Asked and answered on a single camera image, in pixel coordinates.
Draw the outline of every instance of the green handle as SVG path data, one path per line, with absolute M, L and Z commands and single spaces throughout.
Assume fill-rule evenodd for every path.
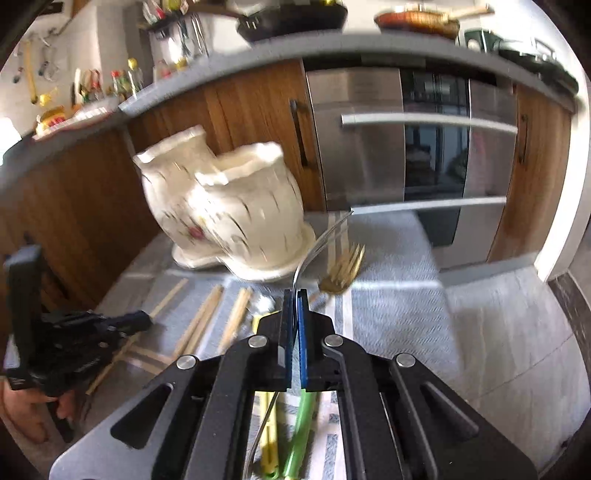
M 295 419 L 294 436 L 291 439 L 291 450 L 283 469 L 283 476 L 288 479 L 299 478 L 301 464 L 306 454 L 308 434 L 312 423 L 312 414 L 316 405 L 316 392 L 301 391 L 300 406 Z

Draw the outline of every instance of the stainless steel oven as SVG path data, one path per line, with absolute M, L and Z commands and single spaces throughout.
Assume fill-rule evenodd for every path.
M 506 202 L 515 98 L 423 71 L 308 72 L 329 210 L 415 210 L 440 268 L 486 261 Z

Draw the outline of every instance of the human hand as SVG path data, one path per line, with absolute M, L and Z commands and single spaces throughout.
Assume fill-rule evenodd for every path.
M 8 418 L 14 426 L 29 440 L 34 443 L 43 443 L 47 440 L 47 430 L 43 425 L 43 417 L 37 405 L 52 401 L 59 402 L 57 417 L 73 420 L 76 412 L 76 395 L 74 390 L 67 391 L 58 398 L 46 396 L 38 388 L 24 390 L 12 390 L 8 380 L 4 381 L 2 399 Z

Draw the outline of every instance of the bolt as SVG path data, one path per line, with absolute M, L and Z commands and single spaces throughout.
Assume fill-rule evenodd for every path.
M 248 339 L 248 345 L 253 348 L 261 348 L 267 344 L 267 337 L 264 335 L 255 335 Z
M 412 367 L 416 362 L 417 360 L 410 353 L 400 353 L 396 356 L 396 363 L 402 368 Z
M 193 368 L 196 363 L 197 360 L 195 360 L 193 355 L 183 355 L 177 360 L 177 367 L 181 370 L 189 370 L 190 368 Z
M 332 335 L 327 335 L 324 339 L 324 342 L 327 346 L 341 346 L 343 344 L 343 337 L 341 337 L 340 335 L 335 335 L 333 333 Z

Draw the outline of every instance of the fork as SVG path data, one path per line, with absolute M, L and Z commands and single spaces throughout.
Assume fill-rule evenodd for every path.
M 348 252 L 339 257 L 328 275 L 320 280 L 318 291 L 311 295 L 308 303 L 312 305 L 322 293 L 334 296 L 347 290 L 359 273 L 364 255 L 365 245 L 353 244 Z

